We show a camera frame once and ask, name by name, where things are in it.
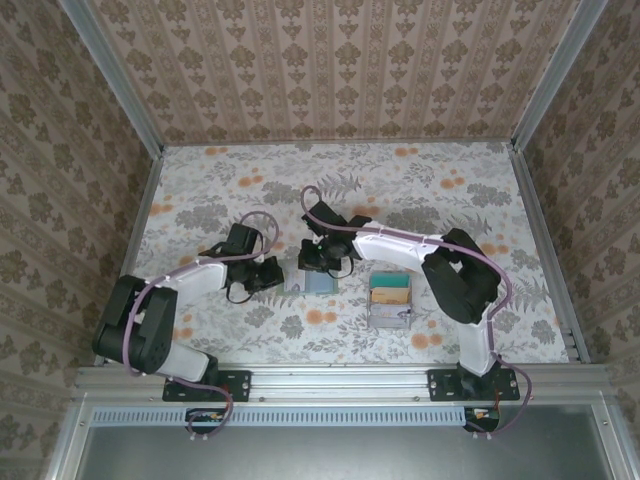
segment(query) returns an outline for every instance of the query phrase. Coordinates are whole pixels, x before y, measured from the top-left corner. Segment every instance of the small tray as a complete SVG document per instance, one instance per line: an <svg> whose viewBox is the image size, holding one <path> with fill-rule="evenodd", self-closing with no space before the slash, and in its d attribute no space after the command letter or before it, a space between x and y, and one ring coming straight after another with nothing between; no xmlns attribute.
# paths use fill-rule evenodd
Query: small tray
<svg viewBox="0 0 640 480"><path fill-rule="evenodd" d="M398 304L374 303L372 292L377 287L408 288L408 301ZM367 293L367 324L369 328L409 329L412 320L411 276L406 272L373 272L369 278Z"/></svg>

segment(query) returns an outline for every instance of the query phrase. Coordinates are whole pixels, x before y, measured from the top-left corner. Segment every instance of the table surface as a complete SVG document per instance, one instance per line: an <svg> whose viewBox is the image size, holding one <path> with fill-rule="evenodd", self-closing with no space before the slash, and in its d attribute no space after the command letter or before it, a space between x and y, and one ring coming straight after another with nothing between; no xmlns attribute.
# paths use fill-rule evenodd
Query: table surface
<svg viewBox="0 0 640 480"><path fill-rule="evenodd" d="M300 220L300 189L314 184L347 219L363 214L425 234L467 231L514 284L513 301L496 317L498 351L512 362L568 361L506 144L170 147L163 158L136 275L153 278L191 262L250 210L277 218L272 254L295 259L300 240L311 236ZM248 223L273 235L263 219ZM233 305L211 292L177 312L174 338L224 363L456 362L455 324L422 273L411 274L411 329L367 328L367 284L378 270L397 267L358 262L331 296L283 297L272 289Z"/></svg>

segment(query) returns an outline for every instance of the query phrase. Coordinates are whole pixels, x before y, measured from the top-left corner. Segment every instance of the black mounting bracket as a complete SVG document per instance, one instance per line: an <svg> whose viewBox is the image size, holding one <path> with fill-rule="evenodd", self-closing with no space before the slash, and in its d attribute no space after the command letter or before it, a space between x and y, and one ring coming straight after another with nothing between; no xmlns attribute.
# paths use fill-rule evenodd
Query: black mounting bracket
<svg viewBox="0 0 640 480"><path fill-rule="evenodd" d="M427 371L432 402L520 400L515 372L496 362L489 372L478 377L458 364L457 368Z"/></svg>
<svg viewBox="0 0 640 480"><path fill-rule="evenodd" d="M229 392L235 403L246 403L249 401L251 393L251 371L250 370L221 370L213 383L216 387ZM162 400L165 402L224 402L224 395L202 390L189 388L180 383L167 379L162 391Z"/></svg>

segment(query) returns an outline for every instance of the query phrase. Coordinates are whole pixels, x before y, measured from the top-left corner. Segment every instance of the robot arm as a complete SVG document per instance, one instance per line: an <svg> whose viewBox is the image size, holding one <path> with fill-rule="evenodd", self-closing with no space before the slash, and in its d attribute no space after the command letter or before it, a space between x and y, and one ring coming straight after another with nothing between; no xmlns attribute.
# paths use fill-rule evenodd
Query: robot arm
<svg viewBox="0 0 640 480"><path fill-rule="evenodd" d="M315 241L303 240L298 266L304 270L340 270L342 258L381 260L413 271L422 270L429 281L440 308L458 325L460 365L482 377L491 370L495 358L491 354L484 315L486 307L498 296L500 276L483 262L465 254L436 245L417 242L415 234L395 230L356 216L350 222L320 201L303 220L316 235ZM333 231L314 222L348 227L365 227L356 233ZM372 233L371 230L384 233ZM480 248L464 231L451 230L447 235L425 237L475 251ZM456 270L453 264L461 264Z"/></svg>
<svg viewBox="0 0 640 480"><path fill-rule="evenodd" d="M247 259L260 236L257 230L235 223L227 240L200 255L194 264L166 275L144 298L128 345L129 362L145 374L159 373L190 382L215 385L217 359L172 340L176 311L201 296L242 283L249 295L284 281L275 257ZM131 275L114 286L93 339L93 351L122 363L124 334L133 303L147 282Z"/></svg>

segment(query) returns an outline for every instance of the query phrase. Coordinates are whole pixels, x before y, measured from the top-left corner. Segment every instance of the gray panel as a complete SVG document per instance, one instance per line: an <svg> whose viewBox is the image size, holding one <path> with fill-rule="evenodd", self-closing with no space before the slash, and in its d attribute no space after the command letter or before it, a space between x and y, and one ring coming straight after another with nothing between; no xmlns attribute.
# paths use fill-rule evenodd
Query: gray panel
<svg viewBox="0 0 640 480"><path fill-rule="evenodd" d="M608 479L591 408L531 407L492 440L459 427L92 429L79 479Z"/></svg>

